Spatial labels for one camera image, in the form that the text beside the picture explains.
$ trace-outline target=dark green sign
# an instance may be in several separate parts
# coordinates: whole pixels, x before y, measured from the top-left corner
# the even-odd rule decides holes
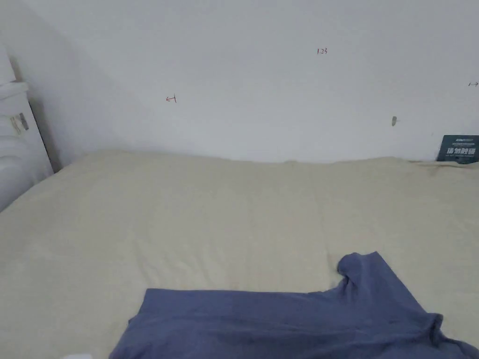
[[[445,135],[437,160],[454,161],[460,164],[478,162],[478,146],[479,136]]]

